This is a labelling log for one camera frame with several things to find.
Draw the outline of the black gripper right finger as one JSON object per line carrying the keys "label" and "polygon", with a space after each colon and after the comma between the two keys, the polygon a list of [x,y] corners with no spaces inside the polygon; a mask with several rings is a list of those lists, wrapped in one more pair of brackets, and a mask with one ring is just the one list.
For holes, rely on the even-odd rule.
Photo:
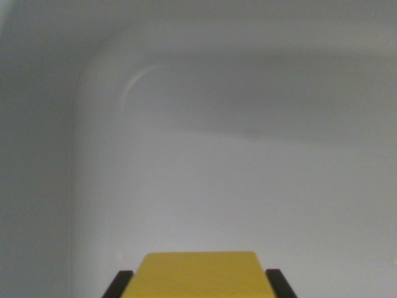
{"label": "black gripper right finger", "polygon": [[270,282],[276,298],[298,297],[280,269],[267,269],[265,275]]}

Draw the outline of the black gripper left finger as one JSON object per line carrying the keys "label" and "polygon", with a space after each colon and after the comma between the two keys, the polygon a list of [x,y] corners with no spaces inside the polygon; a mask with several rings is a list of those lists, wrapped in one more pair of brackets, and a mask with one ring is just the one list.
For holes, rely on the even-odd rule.
{"label": "black gripper left finger", "polygon": [[123,292],[125,291],[128,283],[131,281],[132,278],[132,270],[119,271],[102,295],[102,298],[121,298]]}

